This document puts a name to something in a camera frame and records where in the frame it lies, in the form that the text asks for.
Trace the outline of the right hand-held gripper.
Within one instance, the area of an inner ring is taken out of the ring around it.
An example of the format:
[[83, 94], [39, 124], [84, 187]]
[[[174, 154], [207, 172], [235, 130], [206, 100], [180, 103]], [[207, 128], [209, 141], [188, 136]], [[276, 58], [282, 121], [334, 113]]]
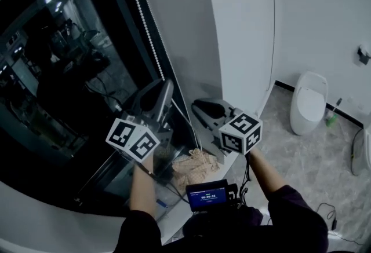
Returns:
[[[191, 104], [192, 112], [204, 128], [213, 131], [222, 118], [231, 114], [223, 100], [199, 98]], [[247, 155], [261, 141], [263, 122], [256, 115], [242, 111], [218, 128], [220, 148]]]

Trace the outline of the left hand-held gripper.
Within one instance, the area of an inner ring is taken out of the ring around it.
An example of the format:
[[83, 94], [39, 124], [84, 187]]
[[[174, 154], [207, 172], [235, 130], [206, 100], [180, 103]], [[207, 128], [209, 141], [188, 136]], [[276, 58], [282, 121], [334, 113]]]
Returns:
[[127, 159], [142, 163], [160, 145], [170, 143], [173, 129], [163, 122], [170, 110], [174, 91], [171, 79], [157, 79], [140, 90], [134, 99], [134, 112], [111, 121], [106, 143]]

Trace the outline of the black baseboard strip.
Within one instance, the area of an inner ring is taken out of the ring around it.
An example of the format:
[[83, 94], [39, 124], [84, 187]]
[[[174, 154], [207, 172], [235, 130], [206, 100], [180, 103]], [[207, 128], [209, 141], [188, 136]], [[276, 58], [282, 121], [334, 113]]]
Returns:
[[[283, 89], [286, 89], [288, 91], [294, 92], [294, 87], [293, 86], [287, 85], [287, 84], [285, 84], [285, 83], [283, 83], [281, 81], [276, 80], [275, 81], [275, 85], [276, 86], [279, 86], [279, 87], [281, 87]], [[363, 129], [363, 123], [362, 122], [356, 120], [355, 118], [353, 118], [352, 116], [350, 116], [347, 113], [343, 112], [342, 110], [335, 109], [334, 112], [335, 112], [335, 114], [337, 114], [337, 115], [339, 115], [339, 116], [347, 119], [349, 122], [355, 124], [356, 126], [360, 127], [361, 129]]]

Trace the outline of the black wall-mounted holder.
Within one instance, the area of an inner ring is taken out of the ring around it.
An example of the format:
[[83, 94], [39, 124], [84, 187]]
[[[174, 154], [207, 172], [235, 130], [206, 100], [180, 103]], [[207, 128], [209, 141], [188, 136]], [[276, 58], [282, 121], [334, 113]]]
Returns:
[[371, 55], [366, 51], [366, 49], [362, 45], [358, 46], [357, 55], [359, 62], [362, 63], [363, 65], [367, 65], [368, 62], [371, 60]]

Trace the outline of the white egg-shaped toilet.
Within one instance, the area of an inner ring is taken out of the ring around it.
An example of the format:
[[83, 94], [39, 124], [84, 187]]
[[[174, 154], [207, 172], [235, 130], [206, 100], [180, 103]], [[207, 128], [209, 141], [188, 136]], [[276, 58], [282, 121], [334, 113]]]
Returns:
[[328, 97], [328, 82], [311, 71], [301, 74], [293, 92], [290, 126], [296, 135], [312, 132], [322, 120]]

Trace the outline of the beige patterned cloth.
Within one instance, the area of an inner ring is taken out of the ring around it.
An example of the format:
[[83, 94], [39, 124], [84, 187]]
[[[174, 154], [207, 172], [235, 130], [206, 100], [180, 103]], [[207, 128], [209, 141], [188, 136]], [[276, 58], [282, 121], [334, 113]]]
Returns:
[[195, 148], [172, 162], [172, 181], [177, 188], [185, 189], [187, 185], [203, 183], [208, 175], [219, 169], [215, 156]]

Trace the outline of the person's right forearm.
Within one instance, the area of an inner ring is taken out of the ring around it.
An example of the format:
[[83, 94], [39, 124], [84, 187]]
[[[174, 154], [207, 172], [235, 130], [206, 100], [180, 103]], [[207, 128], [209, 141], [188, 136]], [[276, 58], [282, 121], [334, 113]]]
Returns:
[[284, 178], [256, 147], [250, 151], [250, 166], [266, 197], [286, 185]]

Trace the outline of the green toilet brush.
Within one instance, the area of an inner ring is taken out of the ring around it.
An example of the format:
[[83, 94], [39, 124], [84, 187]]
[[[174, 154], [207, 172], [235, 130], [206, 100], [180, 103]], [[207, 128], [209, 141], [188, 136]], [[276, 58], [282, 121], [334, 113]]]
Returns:
[[327, 127], [330, 127], [337, 119], [335, 110], [341, 104], [342, 98], [339, 98], [336, 102], [336, 105], [332, 109], [328, 109], [325, 115], [325, 123]]

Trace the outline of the person's dark sweater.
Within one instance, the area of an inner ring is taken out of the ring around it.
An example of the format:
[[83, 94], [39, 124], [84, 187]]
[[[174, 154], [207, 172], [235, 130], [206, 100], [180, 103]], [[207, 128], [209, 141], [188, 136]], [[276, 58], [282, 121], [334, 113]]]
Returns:
[[161, 243], [152, 216], [131, 211], [124, 220], [113, 253], [327, 253], [328, 227], [301, 194], [285, 185], [268, 197], [270, 226], [225, 225], [204, 236], [184, 236]]

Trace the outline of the person's left forearm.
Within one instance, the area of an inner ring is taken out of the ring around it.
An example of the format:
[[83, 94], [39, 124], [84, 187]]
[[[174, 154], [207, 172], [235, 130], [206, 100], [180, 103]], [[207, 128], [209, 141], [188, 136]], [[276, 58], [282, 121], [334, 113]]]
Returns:
[[155, 182], [138, 165], [134, 166], [129, 207], [146, 212], [153, 218], [156, 214]]

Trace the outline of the black chest-mounted screen device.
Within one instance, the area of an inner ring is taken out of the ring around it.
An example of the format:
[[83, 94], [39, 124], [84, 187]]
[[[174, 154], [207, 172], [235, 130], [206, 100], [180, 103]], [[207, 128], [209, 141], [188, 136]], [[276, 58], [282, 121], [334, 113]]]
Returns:
[[226, 179], [187, 185], [185, 191], [192, 212], [216, 211], [239, 203], [237, 184], [228, 184]]

